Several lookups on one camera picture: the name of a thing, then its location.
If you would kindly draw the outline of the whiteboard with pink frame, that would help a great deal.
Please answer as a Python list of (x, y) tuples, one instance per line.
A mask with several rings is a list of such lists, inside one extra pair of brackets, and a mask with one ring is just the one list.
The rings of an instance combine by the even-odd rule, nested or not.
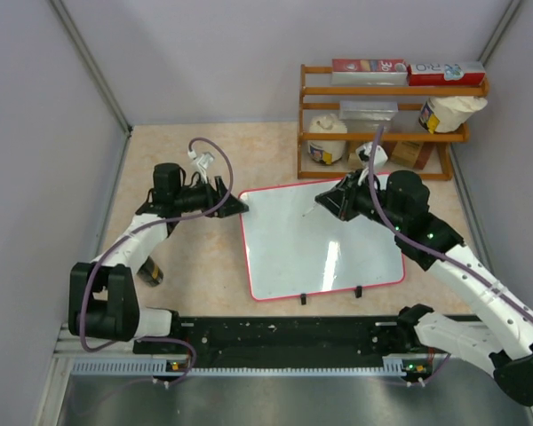
[(336, 180), (246, 190), (240, 215), (251, 296), (256, 301), (382, 287), (406, 275), (393, 234), (365, 217), (341, 222), (314, 197)]

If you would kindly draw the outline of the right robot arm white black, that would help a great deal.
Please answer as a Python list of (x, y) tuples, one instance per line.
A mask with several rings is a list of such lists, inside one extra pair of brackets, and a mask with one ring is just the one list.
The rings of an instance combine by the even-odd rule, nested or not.
[(481, 331), (416, 304), (400, 310), (391, 336), (377, 336), (381, 350), (444, 351), (492, 377), (513, 401), (533, 406), (533, 311), (431, 213), (429, 197), (414, 172), (396, 171), (381, 185), (356, 171), (314, 200), (342, 222), (366, 217), (383, 225), (404, 256), (450, 287), (485, 326)]

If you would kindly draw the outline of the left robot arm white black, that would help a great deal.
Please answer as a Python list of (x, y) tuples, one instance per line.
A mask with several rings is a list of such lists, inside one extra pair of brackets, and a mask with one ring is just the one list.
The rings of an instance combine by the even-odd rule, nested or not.
[(162, 281), (162, 270), (151, 254), (188, 214), (223, 218), (249, 209), (228, 192), (221, 177), (215, 177), (212, 183), (200, 179), (186, 185), (185, 176), (177, 163), (156, 165), (153, 187), (129, 227), (102, 255), (74, 265), (68, 302), (72, 335), (118, 342), (152, 337), (167, 352), (183, 344), (178, 314), (142, 307), (134, 277), (139, 275), (152, 285)]

